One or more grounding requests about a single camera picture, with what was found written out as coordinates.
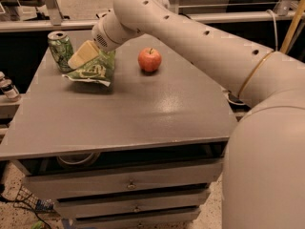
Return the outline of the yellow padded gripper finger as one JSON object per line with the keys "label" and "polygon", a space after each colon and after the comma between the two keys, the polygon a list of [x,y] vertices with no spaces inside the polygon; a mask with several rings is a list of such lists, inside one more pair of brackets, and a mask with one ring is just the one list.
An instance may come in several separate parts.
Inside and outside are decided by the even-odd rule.
{"label": "yellow padded gripper finger", "polygon": [[80,48],[72,55],[68,61],[68,65],[71,69],[75,70],[87,62],[93,60],[99,54],[99,49],[96,44],[87,40],[84,42]]}

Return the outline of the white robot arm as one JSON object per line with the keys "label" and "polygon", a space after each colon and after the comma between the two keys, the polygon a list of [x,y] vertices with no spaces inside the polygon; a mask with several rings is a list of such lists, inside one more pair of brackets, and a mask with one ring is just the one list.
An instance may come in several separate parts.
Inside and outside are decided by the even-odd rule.
{"label": "white robot arm", "polygon": [[223,229],[305,229],[305,64],[169,11],[168,0],[113,0],[92,28],[112,51],[152,35],[251,107],[227,145]]}

